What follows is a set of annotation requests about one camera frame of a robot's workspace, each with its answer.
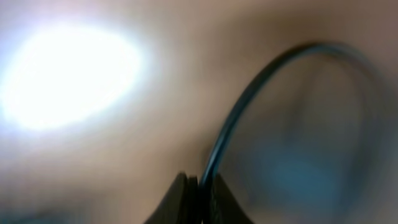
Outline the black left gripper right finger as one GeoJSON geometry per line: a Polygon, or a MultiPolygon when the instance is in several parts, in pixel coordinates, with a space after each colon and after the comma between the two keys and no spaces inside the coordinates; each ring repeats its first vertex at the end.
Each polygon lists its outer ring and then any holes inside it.
{"type": "Polygon", "coordinates": [[[210,199],[203,212],[204,224],[253,224],[243,212],[226,182],[216,175],[210,191],[210,199]]]}

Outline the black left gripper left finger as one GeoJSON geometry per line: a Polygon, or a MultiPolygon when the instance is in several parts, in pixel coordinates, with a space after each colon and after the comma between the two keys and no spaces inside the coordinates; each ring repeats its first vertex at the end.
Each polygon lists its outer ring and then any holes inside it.
{"type": "Polygon", "coordinates": [[[197,223],[199,223],[197,177],[188,177],[185,173],[179,173],[144,224],[197,223]]]}

